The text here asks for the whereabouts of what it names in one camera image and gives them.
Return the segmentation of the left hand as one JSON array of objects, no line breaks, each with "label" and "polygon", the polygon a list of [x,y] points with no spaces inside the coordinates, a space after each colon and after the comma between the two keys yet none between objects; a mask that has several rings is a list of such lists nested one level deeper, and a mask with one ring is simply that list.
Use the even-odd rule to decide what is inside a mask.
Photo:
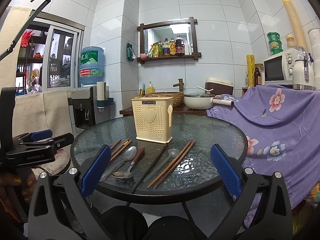
[{"label": "left hand", "polygon": [[36,178],[31,167],[1,172],[1,204],[5,212],[18,222],[28,221],[29,203],[35,184]]}]

